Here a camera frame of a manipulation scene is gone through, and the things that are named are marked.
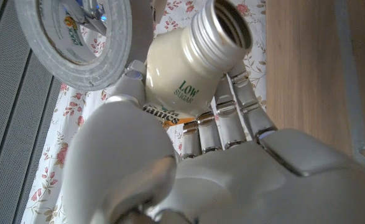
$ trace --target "robotic hand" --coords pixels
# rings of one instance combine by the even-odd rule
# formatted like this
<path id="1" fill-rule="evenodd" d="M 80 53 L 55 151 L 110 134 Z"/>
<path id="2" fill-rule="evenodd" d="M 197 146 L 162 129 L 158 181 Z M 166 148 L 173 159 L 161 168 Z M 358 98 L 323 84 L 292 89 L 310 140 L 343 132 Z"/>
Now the robotic hand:
<path id="1" fill-rule="evenodd" d="M 191 153 L 177 164 L 163 127 L 142 111 L 145 69 L 134 63 L 70 144 L 70 223 L 365 223 L 365 168 L 300 131 L 278 131 L 244 65 L 228 75 L 253 141 L 240 134 L 224 78 L 215 98 L 227 150 L 204 114 L 185 125 Z"/>

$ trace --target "threaded bottle neck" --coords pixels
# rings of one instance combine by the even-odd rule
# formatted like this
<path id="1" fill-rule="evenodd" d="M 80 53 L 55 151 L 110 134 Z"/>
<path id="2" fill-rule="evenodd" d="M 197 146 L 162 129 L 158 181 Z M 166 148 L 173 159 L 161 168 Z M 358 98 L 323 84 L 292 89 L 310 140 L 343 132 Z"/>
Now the threaded bottle neck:
<path id="1" fill-rule="evenodd" d="M 228 71 L 252 46 L 246 21 L 228 0 L 208 1 L 193 16 L 190 32 L 198 58 L 214 71 Z"/>

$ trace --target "white bottle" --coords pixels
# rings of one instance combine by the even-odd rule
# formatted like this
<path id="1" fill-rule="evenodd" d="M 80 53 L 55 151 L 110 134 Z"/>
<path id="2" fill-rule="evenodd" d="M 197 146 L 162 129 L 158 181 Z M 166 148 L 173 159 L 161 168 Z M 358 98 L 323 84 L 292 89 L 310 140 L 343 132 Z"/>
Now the white bottle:
<path id="1" fill-rule="evenodd" d="M 147 103 L 198 117 L 220 78 L 249 52 L 246 21 L 227 0 L 210 0 L 189 27 L 158 35 L 147 55 Z"/>

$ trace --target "tape roll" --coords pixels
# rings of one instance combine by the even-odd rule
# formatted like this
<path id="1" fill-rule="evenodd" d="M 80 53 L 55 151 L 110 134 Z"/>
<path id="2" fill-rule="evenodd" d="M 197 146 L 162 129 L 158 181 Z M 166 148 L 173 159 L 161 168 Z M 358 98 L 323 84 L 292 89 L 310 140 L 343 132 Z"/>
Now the tape roll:
<path id="1" fill-rule="evenodd" d="M 79 90 L 99 90 L 116 83 L 131 61 L 145 61 L 153 39 L 149 1 L 104 0 L 103 6 L 107 17 L 106 44 L 99 57 L 92 57 L 85 50 L 73 51 L 75 39 L 81 37 L 80 26 L 70 30 L 73 40 L 66 41 L 71 37 L 63 35 L 62 23 L 69 28 L 73 24 L 68 22 L 70 18 L 66 18 L 59 0 L 16 1 L 22 30 L 36 56 L 61 82 Z M 50 26 L 49 21 L 57 25 Z M 82 38 L 77 43 L 87 47 Z"/>

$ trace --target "floral tablecloth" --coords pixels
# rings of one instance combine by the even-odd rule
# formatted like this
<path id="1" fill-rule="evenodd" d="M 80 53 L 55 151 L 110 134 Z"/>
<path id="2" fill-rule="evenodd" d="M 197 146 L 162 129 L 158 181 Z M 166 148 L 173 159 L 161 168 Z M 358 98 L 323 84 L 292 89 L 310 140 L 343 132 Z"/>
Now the floral tablecloth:
<path id="1" fill-rule="evenodd" d="M 232 0 L 251 28 L 254 45 L 244 59 L 258 100 L 266 109 L 266 2 Z M 155 36 L 189 25 L 205 0 L 169 0 L 160 24 L 154 24 Z M 106 38 L 84 27 L 81 33 L 94 54 L 99 55 Z M 100 91 L 80 91 L 62 84 L 34 183 L 30 190 L 22 223 L 68 223 L 63 206 L 62 169 L 69 143 L 90 114 L 108 98 L 112 87 Z M 178 153 L 182 149 L 182 125 L 167 130 Z"/>

